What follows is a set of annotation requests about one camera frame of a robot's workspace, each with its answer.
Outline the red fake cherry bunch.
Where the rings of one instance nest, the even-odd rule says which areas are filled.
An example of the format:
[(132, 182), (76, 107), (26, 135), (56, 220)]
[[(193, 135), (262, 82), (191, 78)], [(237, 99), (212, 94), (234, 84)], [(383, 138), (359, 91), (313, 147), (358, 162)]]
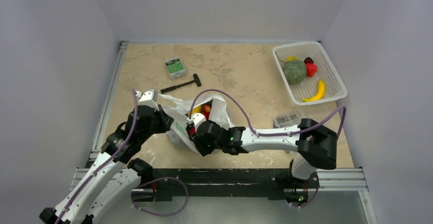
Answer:
[(203, 104), (201, 108), (202, 108), (201, 113), (204, 115), (206, 120), (208, 120), (211, 112), (211, 105)]

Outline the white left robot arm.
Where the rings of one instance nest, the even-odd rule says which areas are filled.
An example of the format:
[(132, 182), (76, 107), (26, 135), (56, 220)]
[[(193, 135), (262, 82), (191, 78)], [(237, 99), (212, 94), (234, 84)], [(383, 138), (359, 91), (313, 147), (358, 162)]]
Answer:
[(43, 223), (93, 223), (89, 210), (97, 195), (112, 177), (154, 134), (165, 133), (174, 119), (161, 106), (137, 106), (116, 130), (110, 134), (93, 166), (70, 195), (57, 207), (45, 208), (39, 215)]

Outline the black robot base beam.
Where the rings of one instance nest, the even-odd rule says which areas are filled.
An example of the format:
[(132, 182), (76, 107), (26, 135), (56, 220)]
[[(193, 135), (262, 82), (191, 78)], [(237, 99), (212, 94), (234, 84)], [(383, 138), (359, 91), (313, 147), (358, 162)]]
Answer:
[(139, 184), (132, 191), (137, 202), (168, 202), (174, 197), (261, 197), (303, 204), (308, 191), (319, 188), (317, 173), (298, 180), (289, 168), (209, 169), (153, 168), (136, 158), (127, 164)]

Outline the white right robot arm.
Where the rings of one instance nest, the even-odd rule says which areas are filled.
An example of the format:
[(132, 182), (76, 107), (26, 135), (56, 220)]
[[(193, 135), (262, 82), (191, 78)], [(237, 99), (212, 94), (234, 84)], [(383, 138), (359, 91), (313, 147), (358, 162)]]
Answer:
[(304, 183), (317, 169), (336, 169), (339, 134), (310, 118), (286, 128), (254, 130), (246, 127), (225, 129), (211, 120), (194, 123), (190, 136), (202, 156), (221, 150), (230, 155), (261, 150), (298, 152), (300, 158), (290, 164), (286, 179), (294, 187)]

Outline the white plastic shopping bag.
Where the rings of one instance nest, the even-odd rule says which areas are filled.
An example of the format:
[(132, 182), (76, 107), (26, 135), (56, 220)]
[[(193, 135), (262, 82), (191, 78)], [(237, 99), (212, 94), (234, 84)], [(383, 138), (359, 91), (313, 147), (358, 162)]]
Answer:
[(166, 134), (171, 144), (175, 147), (190, 149), (195, 153), (199, 152), (194, 143), (190, 140), (187, 127), (192, 125), (197, 128), (206, 118), (204, 113), (198, 111), (190, 112), (192, 105), (196, 108), (200, 105), (204, 105), (206, 102), (212, 102), (208, 119), (216, 122), (224, 129), (234, 127), (234, 124), (227, 112), (227, 103), (225, 99), (216, 93), (201, 95), (195, 102), (192, 100), (184, 101), (165, 94), (160, 94), (158, 99), (174, 103), (173, 106), (163, 105), (162, 109), (168, 116), (174, 119), (170, 130), (166, 132)]

